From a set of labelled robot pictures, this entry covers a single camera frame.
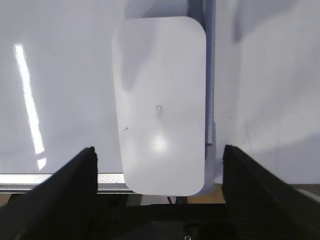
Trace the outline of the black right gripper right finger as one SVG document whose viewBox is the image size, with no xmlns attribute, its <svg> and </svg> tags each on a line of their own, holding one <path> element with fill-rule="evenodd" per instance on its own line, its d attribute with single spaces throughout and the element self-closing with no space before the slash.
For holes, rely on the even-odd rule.
<svg viewBox="0 0 320 240">
<path fill-rule="evenodd" d="M 224 147 L 222 192 L 240 240 L 320 238 L 320 203 L 236 146 Z"/>
</svg>

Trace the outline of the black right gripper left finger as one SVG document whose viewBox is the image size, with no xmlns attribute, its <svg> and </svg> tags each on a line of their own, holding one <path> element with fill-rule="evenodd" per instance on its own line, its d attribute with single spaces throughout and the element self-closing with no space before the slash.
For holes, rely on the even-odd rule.
<svg viewBox="0 0 320 240">
<path fill-rule="evenodd" d="M 98 158 L 86 147 L 33 190 L 0 209 L 2 240 L 83 240 L 98 190 Z"/>
</svg>

